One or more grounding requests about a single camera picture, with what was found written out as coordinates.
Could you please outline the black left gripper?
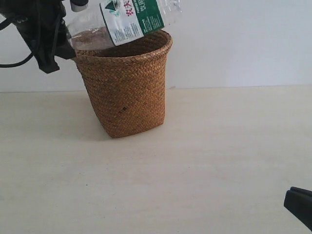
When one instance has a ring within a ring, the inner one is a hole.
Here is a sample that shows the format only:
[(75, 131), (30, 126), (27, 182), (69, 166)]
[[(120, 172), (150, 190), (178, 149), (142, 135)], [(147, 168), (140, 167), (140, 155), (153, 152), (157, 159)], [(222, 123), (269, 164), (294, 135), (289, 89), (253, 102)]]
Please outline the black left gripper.
[(15, 25), (44, 73), (59, 70), (54, 56), (62, 59), (76, 57), (67, 40), (63, 1), (2, 0), (0, 14), (9, 24)]

